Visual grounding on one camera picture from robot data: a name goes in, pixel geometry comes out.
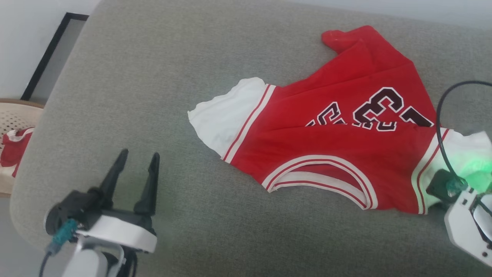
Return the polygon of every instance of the white perforated basket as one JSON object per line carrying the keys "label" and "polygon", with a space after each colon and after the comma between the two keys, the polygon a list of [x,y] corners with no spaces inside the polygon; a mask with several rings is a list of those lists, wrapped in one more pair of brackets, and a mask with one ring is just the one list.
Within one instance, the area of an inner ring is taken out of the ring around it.
{"label": "white perforated basket", "polygon": [[[0,141],[4,134],[11,130],[23,130],[35,127],[43,112],[43,105],[13,99],[0,99]],[[0,144],[0,155],[3,144]],[[10,171],[0,170],[0,196],[12,193],[14,177]]]}

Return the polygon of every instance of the green light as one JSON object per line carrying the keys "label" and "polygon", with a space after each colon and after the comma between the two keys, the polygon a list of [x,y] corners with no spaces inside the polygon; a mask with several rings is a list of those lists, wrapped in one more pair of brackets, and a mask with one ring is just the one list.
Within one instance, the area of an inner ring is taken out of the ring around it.
{"label": "green light", "polygon": [[478,193],[484,193],[490,189],[492,183],[492,162],[475,160],[467,163],[461,172],[456,172],[464,177],[468,185]]}

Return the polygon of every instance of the red and white garment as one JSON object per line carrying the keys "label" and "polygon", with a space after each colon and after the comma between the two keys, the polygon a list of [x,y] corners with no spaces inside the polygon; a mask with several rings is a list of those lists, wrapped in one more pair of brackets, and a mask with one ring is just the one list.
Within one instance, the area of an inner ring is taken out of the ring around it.
{"label": "red and white garment", "polygon": [[0,172],[4,175],[17,175],[19,164],[24,151],[31,139],[34,128],[24,130],[12,130],[2,136],[2,149],[0,149]]}
{"label": "red and white garment", "polygon": [[[305,80],[280,87],[243,79],[188,112],[199,138],[268,192],[311,186],[362,209],[427,213],[435,172],[446,169],[435,110],[413,63],[375,29],[327,31],[338,56]],[[485,133],[442,128],[453,167],[492,161]]]}

